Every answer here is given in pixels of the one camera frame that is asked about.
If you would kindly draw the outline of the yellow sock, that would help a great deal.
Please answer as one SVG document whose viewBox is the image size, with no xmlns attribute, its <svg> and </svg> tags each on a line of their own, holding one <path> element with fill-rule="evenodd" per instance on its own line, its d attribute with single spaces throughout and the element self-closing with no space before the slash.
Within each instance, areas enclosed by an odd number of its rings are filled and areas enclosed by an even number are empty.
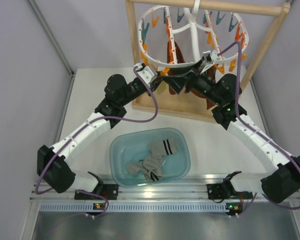
<svg viewBox="0 0 300 240">
<path fill-rule="evenodd" d="M 158 95 L 163 94 L 166 91 L 167 84 L 165 82 L 161 82 L 158 88 L 156 89 L 156 93 Z"/>
</svg>

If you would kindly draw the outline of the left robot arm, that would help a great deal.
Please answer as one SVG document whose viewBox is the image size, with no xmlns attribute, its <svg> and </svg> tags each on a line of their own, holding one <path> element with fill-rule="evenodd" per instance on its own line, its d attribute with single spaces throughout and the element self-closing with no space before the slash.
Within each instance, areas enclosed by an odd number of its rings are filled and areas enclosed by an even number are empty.
<svg viewBox="0 0 300 240">
<path fill-rule="evenodd" d="M 91 171 L 79 172 L 71 168 L 81 152 L 99 136 L 113 129 L 120 121 L 127 121 L 125 105 L 144 93 L 153 97 L 153 92 L 162 81 L 158 71 L 135 72 L 135 79 L 127 82 L 121 74 L 111 75 L 104 88 L 105 97 L 89 118 L 63 140 L 48 147 L 43 145 L 37 152 L 36 172 L 39 179 L 35 193 L 42 182 L 50 190 L 64 193 L 67 190 L 86 192 L 93 199 L 103 194 L 103 181 Z"/>
</svg>

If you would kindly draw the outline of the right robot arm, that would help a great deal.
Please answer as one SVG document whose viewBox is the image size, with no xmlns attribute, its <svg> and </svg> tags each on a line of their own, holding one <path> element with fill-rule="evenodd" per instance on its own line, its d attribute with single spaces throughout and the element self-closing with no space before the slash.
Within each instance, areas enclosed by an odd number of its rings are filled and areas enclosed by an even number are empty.
<svg viewBox="0 0 300 240">
<path fill-rule="evenodd" d="M 240 75 L 227 73 L 217 82 L 208 77 L 208 64 L 204 60 L 174 68 L 163 80 L 175 93 L 195 90 L 216 106 L 214 120 L 227 132 L 240 140 L 260 161 L 266 172 L 244 173 L 236 171 L 223 180 L 223 192 L 236 198 L 241 192 L 262 194 L 279 206 L 300 190 L 300 155 L 293 156 L 267 136 L 239 104 Z"/>
</svg>

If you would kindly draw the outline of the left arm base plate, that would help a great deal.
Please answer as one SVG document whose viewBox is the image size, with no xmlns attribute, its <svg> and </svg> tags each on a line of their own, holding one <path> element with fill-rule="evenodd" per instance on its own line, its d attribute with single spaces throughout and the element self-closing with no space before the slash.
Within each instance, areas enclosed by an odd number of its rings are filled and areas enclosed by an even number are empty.
<svg viewBox="0 0 300 240">
<path fill-rule="evenodd" d="M 99 187 L 96 192 L 91 194 L 82 193 L 79 191 L 75 192 L 75 200 L 97 200 L 99 197 L 95 195 L 102 196 L 107 200 L 116 200 L 119 193 L 119 186 L 117 184 L 104 184 L 102 187 Z"/>
</svg>

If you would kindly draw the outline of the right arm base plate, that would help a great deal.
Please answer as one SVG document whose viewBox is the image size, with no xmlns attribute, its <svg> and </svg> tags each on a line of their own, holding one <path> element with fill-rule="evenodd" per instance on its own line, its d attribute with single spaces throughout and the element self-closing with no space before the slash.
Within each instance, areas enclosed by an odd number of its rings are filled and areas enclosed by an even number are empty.
<svg viewBox="0 0 300 240">
<path fill-rule="evenodd" d="M 207 193 L 210 200 L 239 199 L 240 194 L 234 190 L 232 185 L 225 183 L 207 184 Z"/>
</svg>

